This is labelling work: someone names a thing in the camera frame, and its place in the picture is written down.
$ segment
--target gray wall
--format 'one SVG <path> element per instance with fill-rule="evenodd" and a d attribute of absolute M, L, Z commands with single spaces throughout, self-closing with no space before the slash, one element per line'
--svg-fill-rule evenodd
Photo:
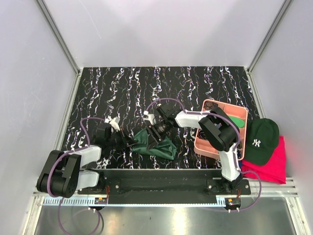
<path fill-rule="evenodd" d="M 80 67 L 248 66 L 284 0 L 45 0 Z"/>
<path fill-rule="evenodd" d="M 17 235 L 74 73 L 34 0 L 0 1 L 0 234 Z"/>
<path fill-rule="evenodd" d="M 313 229 L 313 2 L 291 5 L 252 72 L 266 116 L 286 138 L 287 158 Z"/>

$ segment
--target pink fabric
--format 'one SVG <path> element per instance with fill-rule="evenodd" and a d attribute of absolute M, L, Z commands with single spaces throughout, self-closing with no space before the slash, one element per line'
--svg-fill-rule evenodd
<path fill-rule="evenodd" d="M 242 171 L 253 170 L 261 178 L 261 180 L 270 181 L 279 184 L 286 183 L 286 153 L 284 137 L 279 137 L 279 143 L 274 150 L 268 163 L 263 166 L 252 164 L 243 159 Z M 245 174 L 245 177 L 256 179 L 252 173 Z"/>

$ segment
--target pink plastic bin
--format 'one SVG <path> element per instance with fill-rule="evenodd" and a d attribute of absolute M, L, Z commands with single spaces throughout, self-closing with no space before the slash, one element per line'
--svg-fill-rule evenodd
<path fill-rule="evenodd" d="M 211 99 L 206 99 L 203 102 L 202 105 L 202 111 L 206 111 L 204 109 L 204 104 L 209 101 L 209 102 L 214 102 L 217 103 L 217 105 L 223 109 L 223 111 L 233 117 L 240 118 L 245 121 L 245 127 L 240 128 L 240 142 L 242 143 L 242 148 L 239 150 L 241 151 L 241 158 L 239 160 L 242 160 L 245 157 L 245 142 L 246 142 L 246 123 L 248 119 L 248 111 L 244 107 L 240 107 L 237 105 L 232 105 L 232 104 L 227 104 Z M 196 138 L 195 138 L 195 148 L 194 151 L 195 153 L 198 153 L 200 155 L 210 157 L 210 158 L 215 158 L 215 159 L 220 159 L 220 156 L 215 148 L 212 147 L 209 141 L 205 141 L 199 138 L 199 129 L 197 130 Z"/>

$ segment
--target black marble surface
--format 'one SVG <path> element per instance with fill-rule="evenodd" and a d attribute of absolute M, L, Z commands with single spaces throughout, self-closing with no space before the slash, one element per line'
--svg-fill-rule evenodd
<path fill-rule="evenodd" d="M 243 67 L 136 67 L 84 68 L 71 111 L 63 150 L 84 146 L 87 141 L 80 128 L 84 117 L 120 117 L 131 136 L 145 128 L 142 115 L 154 100 L 179 99 L 188 110 L 199 111 L 205 99 L 214 99 L 249 109 L 248 119 L 259 118 L 251 87 Z M 101 123 L 86 123 L 90 136 Z M 173 161 L 112 150 L 94 168 L 216 168 L 219 162 L 195 154 L 195 129 L 171 131 L 177 146 Z"/>

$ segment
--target robotic arm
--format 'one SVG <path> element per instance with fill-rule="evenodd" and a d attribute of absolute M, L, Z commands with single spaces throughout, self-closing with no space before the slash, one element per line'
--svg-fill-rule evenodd
<path fill-rule="evenodd" d="M 236 138 L 239 129 L 219 107 L 207 112 L 191 112 L 175 110 L 172 106 L 162 105 L 157 108 L 161 117 L 160 122 L 155 122 L 153 114 L 144 112 L 144 120 L 148 121 L 148 149 L 153 148 L 164 140 L 172 128 L 194 127 L 202 129 L 210 144 L 218 150 L 222 163 L 222 180 L 217 184 L 227 193 L 236 189 L 243 176 L 239 172 Z M 100 129 L 100 133 L 93 138 L 92 145 L 71 152 L 61 161 L 58 160 L 64 151 L 51 151 L 44 168 L 37 181 L 37 190 L 48 192 L 47 186 L 55 196 L 69 198 L 76 190 L 87 187 L 102 188 L 99 173 L 92 170 L 81 170 L 81 167 L 99 160 L 101 153 L 108 148 L 126 148 L 136 144 L 128 137 L 118 125 L 119 118 L 113 118 L 109 126 Z M 51 180 L 49 175 L 54 169 Z"/>
<path fill-rule="evenodd" d="M 144 112 L 144 119 L 149 122 L 148 148 L 153 148 L 166 137 L 172 128 L 193 127 L 202 129 L 210 144 L 218 150 L 222 163 L 222 185 L 230 192 L 235 189 L 243 176 L 238 169 L 237 150 L 235 149 L 239 128 L 232 122 L 227 114 L 219 107 L 215 107 L 208 114 L 205 112 L 189 112 L 174 110 L 169 105 L 161 105 L 156 109 L 161 117 L 155 123 L 153 114 Z"/>

